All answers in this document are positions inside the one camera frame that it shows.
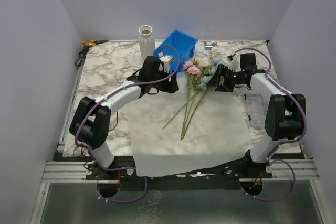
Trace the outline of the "blue flower stem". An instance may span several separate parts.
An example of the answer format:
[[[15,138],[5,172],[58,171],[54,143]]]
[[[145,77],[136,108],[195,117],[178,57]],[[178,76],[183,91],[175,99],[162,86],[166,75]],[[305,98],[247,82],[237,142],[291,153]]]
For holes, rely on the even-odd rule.
[[[221,57],[215,57],[213,55],[210,56],[209,61],[213,65],[213,67],[212,67],[212,74],[213,75],[212,76],[215,75],[215,72],[217,70],[218,65],[220,65],[220,64],[226,65],[225,61]],[[203,81],[203,83],[201,84],[202,90],[195,97],[192,109],[190,111],[190,116],[192,117],[191,121],[192,121],[192,119],[195,115],[196,110],[198,109],[198,107],[200,106],[200,104],[202,103],[202,101],[204,100],[204,98],[206,97],[206,95],[208,93],[209,88],[206,87],[206,84],[210,81],[212,76],[204,76],[202,78],[202,81]]]

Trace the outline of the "cream rose stem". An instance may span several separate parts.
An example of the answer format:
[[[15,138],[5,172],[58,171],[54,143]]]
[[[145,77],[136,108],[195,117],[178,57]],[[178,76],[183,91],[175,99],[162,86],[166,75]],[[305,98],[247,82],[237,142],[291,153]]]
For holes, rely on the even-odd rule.
[[[197,68],[199,69],[199,77],[203,76],[212,76],[212,67],[213,65],[208,59],[205,60],[198,60],[196,64]]]

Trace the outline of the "pink rose stem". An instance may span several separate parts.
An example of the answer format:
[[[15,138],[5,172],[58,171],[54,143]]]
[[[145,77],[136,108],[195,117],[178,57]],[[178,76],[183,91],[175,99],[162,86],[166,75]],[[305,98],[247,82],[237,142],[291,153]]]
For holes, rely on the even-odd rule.
[[[168,122],[163,126],[162,129],[165,129],[174,119],[175,117],[184,109],[184,117],[182,123],[181,130],[181,139],[183,139],[183,135],[187,131],[187,126],[191,121],[190,111],[193,106],[193,102],[198,93],[202,90],[201,84],[203,83],[203,70],[205,67],[202,67],[198,64],[197,60],[186,61],[183,64],[182,71],[187,73],[186,79],[186,101],[181,106],[181,108],[168,120]]]

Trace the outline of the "blue plastic bin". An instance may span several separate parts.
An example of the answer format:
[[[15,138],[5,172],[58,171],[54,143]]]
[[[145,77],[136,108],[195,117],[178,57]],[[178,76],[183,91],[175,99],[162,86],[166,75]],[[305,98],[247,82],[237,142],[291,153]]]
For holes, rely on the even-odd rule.
[[[174,47],[180,55],[180,65],[178,67],[178,72],[182,71],[182,67],[186,61],[194,57],[195,47],[198,39],[182,32],[177,29],[173,32],[155,49],[153,56],[159,57],[158,53],[160,49],[169,45]]]

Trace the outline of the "white ribbed ceramic vase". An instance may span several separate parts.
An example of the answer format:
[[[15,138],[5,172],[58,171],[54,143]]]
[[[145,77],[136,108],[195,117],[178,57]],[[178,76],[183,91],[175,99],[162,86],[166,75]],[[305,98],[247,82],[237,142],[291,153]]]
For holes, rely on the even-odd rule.
[[[139,27],[138,32],[141,58],[145,60],[147,56],[153,56],[155,51],[153,28],[150,25],[142,25]]]

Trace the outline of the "white wrapping paper sheet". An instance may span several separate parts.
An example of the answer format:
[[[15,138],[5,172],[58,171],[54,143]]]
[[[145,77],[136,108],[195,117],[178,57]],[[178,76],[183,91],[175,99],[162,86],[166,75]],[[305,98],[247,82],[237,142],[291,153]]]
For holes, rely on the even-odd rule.
[[[128,104],[132,155],[139,176],[161,177],[242,158],[251,135],[230,93],[208,92],[197,109],[186,91],[144,96]]]

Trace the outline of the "brown ribbon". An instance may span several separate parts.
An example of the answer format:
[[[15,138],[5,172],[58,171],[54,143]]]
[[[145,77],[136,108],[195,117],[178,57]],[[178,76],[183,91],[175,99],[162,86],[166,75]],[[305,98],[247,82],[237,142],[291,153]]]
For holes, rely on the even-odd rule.
[[[112,115],[112,122],[109,125],[108,132],[113,131],[117,127],[118,123],[119,123],[119,112],[117,111],[115,114]],[[86,149],[87,149],[86,147],[77,146],[73,151],[74,157],[85,157]]]

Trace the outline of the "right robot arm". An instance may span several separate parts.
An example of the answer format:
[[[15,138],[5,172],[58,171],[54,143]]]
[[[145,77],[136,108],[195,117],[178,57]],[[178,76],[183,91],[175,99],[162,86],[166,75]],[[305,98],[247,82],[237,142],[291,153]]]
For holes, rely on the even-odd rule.
[[[249,178],[260,172],[260,165],[267,163],[284,144],[300,141],[307,131],[306,99],[280,86],[269,70],[259,69],[255,54],[257,49],[249,48],[240,54],[240,71],[218,64],[210,81],[205,85],[217,92],[233,92],[242,85],[256,90],[268,100],[265,117],[265,135],[246,155],[250,160],[241,165],[242,173]]]

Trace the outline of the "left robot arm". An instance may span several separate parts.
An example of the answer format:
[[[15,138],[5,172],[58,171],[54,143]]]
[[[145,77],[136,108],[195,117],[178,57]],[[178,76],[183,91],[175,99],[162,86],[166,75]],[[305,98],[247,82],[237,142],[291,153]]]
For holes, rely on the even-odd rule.
[[[152,88],[166,93],[178,91],[176,77],[179,65],[180,57],[148,56],[142,67],[115,90],[99,99],[84,97],[80,100],[69,132],[75,137],[76,144],[81,142],[87,147],[92,159],[98,163],[98,173],[104,179],[112,179],[117,171],[113,164],[115,156],[106,142],[111,116],[148,94]]]

